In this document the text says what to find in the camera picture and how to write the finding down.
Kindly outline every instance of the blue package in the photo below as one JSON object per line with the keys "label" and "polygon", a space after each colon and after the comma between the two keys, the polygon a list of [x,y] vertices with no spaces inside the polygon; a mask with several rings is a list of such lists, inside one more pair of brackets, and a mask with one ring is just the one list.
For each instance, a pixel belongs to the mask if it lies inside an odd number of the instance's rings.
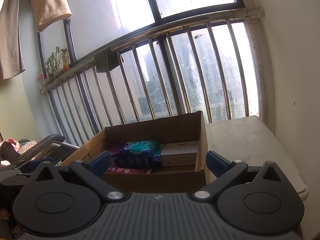
{"label": "blue package", "polygon": [[121,147],[117,166],[135,169],[151,169],[161,162],[161,143],[157,140],[129,142]]}

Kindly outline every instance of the silver screw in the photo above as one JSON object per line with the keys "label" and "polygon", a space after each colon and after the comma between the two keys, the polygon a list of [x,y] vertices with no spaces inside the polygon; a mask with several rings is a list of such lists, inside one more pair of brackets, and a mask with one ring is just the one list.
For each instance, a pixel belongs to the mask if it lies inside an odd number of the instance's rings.
{"label": "silver screw", "polygon": [[205,199],[205,198],[210,197],[210,193],[207,191],[197,191],[195,193],[195,197],[200,198],[200,199]]}
{"label": "silver screw", "polygon": [[111,191],[108,193],[107,197],[110,199],[120,199],[123,197],[123,194],[119,191]]}

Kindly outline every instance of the logo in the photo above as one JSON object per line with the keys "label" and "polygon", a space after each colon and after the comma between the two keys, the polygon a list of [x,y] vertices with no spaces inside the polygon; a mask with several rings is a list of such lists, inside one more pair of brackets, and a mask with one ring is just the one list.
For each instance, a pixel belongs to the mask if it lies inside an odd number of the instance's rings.
{"label": "logo", "polygon": [[163,197],[161,195],[155,196],[155,199],[160,200],[163,199]]}
{"label": "logo", "polygon": [[57,164],[55,164],[55,166],[60,166],[60,165],[61,165],[61,163],[62,163],[62,161],[60,160],[60,161],[58,161],[58,163],[57,163]]}

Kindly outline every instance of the orange bottle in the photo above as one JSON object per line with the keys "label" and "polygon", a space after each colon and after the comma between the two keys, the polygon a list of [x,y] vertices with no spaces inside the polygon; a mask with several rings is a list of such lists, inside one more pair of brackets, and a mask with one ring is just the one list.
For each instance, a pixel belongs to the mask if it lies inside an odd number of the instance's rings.
{"label": "orange bottle", "polygon": [[67,71],[69,67],[69,55],[68,55],[68,50],[67,48],[62,49],[62,63],[63,63],[63,71]]}

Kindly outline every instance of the white table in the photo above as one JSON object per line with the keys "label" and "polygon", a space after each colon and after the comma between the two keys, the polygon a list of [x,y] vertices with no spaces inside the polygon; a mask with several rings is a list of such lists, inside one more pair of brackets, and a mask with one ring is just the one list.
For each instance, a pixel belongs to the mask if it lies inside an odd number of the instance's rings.
{"label": "white table", "polygon": [[214,150],[230,161],[242,160],[249,166],[262,166],[275,161],[296,189],[302,200],[308,197],[297,167],[272,132],[256,116],[249,116],[205,125],[208,150]]}

